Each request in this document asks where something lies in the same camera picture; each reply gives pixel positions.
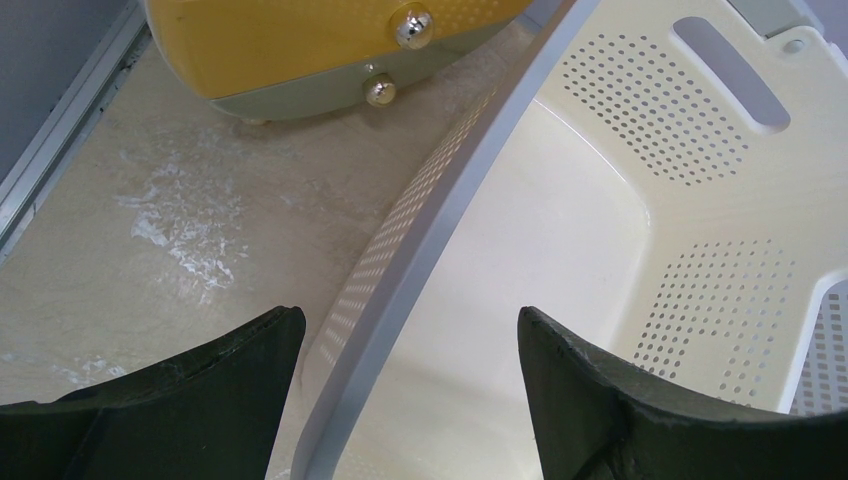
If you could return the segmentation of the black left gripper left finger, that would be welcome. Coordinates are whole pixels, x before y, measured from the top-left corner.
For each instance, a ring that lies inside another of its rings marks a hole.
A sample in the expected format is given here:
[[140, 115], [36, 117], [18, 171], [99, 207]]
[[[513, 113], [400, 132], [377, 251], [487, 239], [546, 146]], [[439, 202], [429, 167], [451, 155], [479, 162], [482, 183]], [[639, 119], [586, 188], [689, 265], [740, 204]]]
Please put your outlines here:
[[5, 479], [261, 479], [306, 330], [278, 306], [49, 403], [1, 409]]

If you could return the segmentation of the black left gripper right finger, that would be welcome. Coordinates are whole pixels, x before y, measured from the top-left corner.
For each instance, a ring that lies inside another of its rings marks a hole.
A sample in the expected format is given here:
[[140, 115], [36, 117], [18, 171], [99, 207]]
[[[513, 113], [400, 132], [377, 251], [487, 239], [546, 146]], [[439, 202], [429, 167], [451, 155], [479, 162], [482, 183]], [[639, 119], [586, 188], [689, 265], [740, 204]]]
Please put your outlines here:
[[796, 417], [669, 382], [534, 307], [520, 365], [547, 479], [843, 479], [847, 416]]

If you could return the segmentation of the cream perforated storage basket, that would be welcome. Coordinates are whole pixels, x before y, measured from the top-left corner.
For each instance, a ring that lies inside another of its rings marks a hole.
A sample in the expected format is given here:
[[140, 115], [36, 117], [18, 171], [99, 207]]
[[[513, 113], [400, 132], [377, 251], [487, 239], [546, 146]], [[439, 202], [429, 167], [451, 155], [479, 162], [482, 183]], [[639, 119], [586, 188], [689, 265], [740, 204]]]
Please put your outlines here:
[[525, 307], [687, 389], [847, 416], [846, 3], [562, 5], [352, 270], [292, 477], [547, 479]]

